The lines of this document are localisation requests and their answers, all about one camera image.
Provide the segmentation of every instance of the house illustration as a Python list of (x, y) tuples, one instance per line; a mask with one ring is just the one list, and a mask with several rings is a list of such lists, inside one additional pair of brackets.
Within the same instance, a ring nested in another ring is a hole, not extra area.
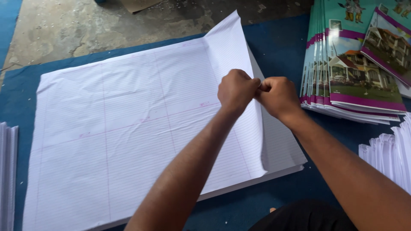
[(391, 76), (381, 73), (379, 67), (360, 51), (349, 50), (331, 59), (328, 65), (331, 81), (352, 83), (368, 81), (371, 85), (381, 88), (391, 88), (394, 84)]
[(388, 56), (395, 57), (395, 61), (406, 69), (411, 68), (410, 54), (411, 45), (401, 36), (395, 35), (387, 29), (370, 27), (367, 32), (367, 40)]

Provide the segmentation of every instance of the blue cloth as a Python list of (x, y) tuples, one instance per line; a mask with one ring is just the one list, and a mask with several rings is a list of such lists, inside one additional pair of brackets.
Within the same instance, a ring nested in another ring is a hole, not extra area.
[[(247, 42), (264, 76), (289, 77), (299, 90), (308, 22), (309, 15), (302, 15), (243, 27)], [(28, 160), (34, 128), (36, 89), (40, 75), (202, 36), (194, 35), (116, 49), (110, 52), (28, 66), (6, 73), (5, 86), (0, 92), (0, 121), (7, 121), (9, 126), (20, 126), (14, 230), (20, 231), (22, 225)], [(405, 99), (404, 101), (410, 109), (410, 100)], [(355, 153), (358, 153), (358, 145), (368, 144), (370, 138), (377, 137), (383, 132), (392, 134), (388, 125), (360, 124), (310, 111), (308, 114)], [(306, 153), (305, 155), (308, 163), (304, 165), (303, 171), (198, 202), (184, 230), (247, 230), (267, 215), (269, 208), (279, 208), (286, 203), (303, 198), (320, 199), (339, 206), (314, 163)], [(123, 228), (124, 225), (110, 230), (119, 231)]]
[(0, 69), (3, 67), (16, 27), (22, 0), (0, 0)]

